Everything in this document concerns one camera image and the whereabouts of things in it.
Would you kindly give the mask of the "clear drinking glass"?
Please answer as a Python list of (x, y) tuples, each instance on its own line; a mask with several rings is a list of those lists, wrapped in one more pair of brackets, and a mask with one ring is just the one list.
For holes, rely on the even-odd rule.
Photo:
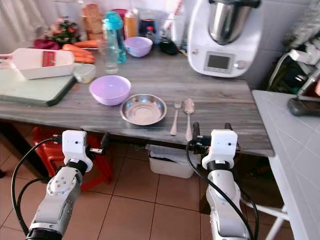
[(103, 39), (99, 41), (99, 51), (103, 56), (106, 74), (117, 74), (119, 72), (119, 46), (114, 35), (103, 32)]

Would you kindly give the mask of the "steel fork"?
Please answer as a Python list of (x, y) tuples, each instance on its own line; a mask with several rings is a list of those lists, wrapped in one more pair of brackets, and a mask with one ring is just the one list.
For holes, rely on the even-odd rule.
[(173, 117), (173, 122), (170, 128), (170, 135), (172, 137), (178, 134), (178, 116), (179, 116), (180, 109), (182, 108), (182, 105), (183, 105), (182, 101), (176, 101), (176, 103), (174, 103), (174, 117)]

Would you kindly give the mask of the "small black dish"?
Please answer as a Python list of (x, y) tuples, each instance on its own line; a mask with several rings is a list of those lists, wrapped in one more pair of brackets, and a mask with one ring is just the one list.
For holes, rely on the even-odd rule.
[(179, 54), (178, 47), (170, 38), (162, 37), (162, 39), (160, 39), (160, 42), (158, 42), (158, 47), (163, 53), (167, 55), (174, 56)]

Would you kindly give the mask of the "stainless steel bowl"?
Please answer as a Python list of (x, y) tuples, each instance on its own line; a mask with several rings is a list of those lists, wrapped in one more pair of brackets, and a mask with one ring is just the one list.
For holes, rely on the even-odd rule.
[(124, 121), (149, 126), (162, 121), (167, 114), (164, 100), (153, 94), (133, 94), (122, 102), (119, 110)]

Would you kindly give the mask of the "grey wooden table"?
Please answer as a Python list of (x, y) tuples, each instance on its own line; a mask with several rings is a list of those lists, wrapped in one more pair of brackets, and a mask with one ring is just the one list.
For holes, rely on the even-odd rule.
[(170, 135), (174, 103), (190, 98), (195, 112), (190, 117), (199, 123), (202, 134), (231, 124), (238, 135), (239, 152), (235, 155), (234, 174), (238, 185), (255, 202), (266, 202), (271, 196), (281, 201), (274, 183), (249, 178), (250, 168), (262, 158), (274, 156), (265, 124), (241, 78), (218, 78), (194, 71), (183, 55), (167, 55), (153, 50), (146, 57), (129, 58), (119, 66), (118, 74), (131, 82), (131, 94), (151, 94), (167, 104), (167, 115), (151, 126), (126, 122), (119, 106), (98, 103), (89, 86), (76, 84), (59, 103), (53, 106), (32, 106), (2, 101), (0, 103), (0, 135), (7, 148), (23, 157), (32, 143), (20, 134), (16, 125), (83, 130), (90, 134), (110, 134), (110, 141), (128, 144), (151, 144), (179, 148), (186, 145), (186, 116), (178, 119), (178, 134)]

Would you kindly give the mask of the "white plastic bin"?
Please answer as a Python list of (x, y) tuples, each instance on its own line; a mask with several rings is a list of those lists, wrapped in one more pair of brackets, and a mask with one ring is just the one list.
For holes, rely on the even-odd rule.
[(184, 149), (147, 144), (150, 169), (153, 173), (189, 179), (194, 170), (190, 167)]

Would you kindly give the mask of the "orange bottle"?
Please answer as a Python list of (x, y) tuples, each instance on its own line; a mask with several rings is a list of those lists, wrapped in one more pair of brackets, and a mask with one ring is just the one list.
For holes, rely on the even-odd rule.
[(138, 10), (135, 8), (128, 9), (123, 18), (125, 39), (138, 36)]

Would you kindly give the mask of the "clear jar of crackers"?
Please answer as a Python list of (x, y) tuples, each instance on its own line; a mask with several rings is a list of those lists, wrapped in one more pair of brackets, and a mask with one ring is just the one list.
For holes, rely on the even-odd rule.
[(100, 6), (91, 0), (82, 2), (82, 20), (84, 29), (89, 41), (102, 40), (105, 36), (103, 32), (103, 16)]

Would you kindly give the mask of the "white food processor steel jug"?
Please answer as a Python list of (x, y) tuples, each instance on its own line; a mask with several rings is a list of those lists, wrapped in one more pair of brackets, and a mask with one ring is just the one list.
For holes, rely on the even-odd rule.
[(197, 73), (243, 75), (262, 37), (262, 0), (196, 0), (190, 15), (187, 59)]

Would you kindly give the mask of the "dark jar blue label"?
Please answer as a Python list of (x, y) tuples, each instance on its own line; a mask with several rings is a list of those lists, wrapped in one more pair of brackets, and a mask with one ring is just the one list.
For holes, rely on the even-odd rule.
[(154, 44), (157, 42), (156, 34), (156, 21), (152, 18), (141, 19), (139, 21), (138, 32), (140, 37), (147, 38), (153, 41)]

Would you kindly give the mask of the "black kitchen appliance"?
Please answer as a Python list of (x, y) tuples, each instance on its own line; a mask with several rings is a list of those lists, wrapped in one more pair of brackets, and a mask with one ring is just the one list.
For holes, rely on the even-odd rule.
[(306, 51), (290, 50), (279, 58), (267, 81), (266, 90), (271, 92), (315, 96), (309, 93), (315, 80), (320, 77), (320, 50), (309, 46)]

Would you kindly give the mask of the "steel spoon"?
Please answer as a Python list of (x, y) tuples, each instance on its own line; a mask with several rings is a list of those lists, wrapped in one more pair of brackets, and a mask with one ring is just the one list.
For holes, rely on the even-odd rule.
[(185, 131), (185, 139), (189, 143), (193, 139), (193, 128), (191, 123), (191, 115), (195, 112), (195, 103), (191, 98), (186, 98), (184, 101), (183, 111), (187, 116), (187, 126)]

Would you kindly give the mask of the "large purple plastic bowl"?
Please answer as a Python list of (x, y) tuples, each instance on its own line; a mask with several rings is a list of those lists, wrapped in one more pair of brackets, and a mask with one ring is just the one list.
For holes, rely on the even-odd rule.
[(116, 106), (130, 96), (131, 82), (119, 75), (106, 75), (96, 78), (89, 85), (89, 91), (101, 105)]

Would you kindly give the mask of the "teal water bottle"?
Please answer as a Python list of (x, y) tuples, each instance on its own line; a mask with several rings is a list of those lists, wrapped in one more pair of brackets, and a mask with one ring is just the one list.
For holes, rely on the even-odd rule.
[(103, 33), (105, 34), (107, 52), (118, 64), (126, 61), (126, 49), (124, 45), (123, 21), (115, 11), (108, 11), (102, 18)]

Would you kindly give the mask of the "orange carrot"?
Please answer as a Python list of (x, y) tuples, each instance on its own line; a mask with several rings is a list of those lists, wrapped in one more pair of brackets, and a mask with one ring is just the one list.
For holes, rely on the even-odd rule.
[(85, 41), (78, 41), (73, 43), (74, 46), (83, 49), (97, 49), (99, 47), (99, 42), (96, 39), (89, 39)]
[(73, 54), (74, 62), (76, 63), (94, 64), (95, 62), (95, 57), (91, 52), (78, 46), (66, 44), (62, 46), (62, 50), (70, 51)]

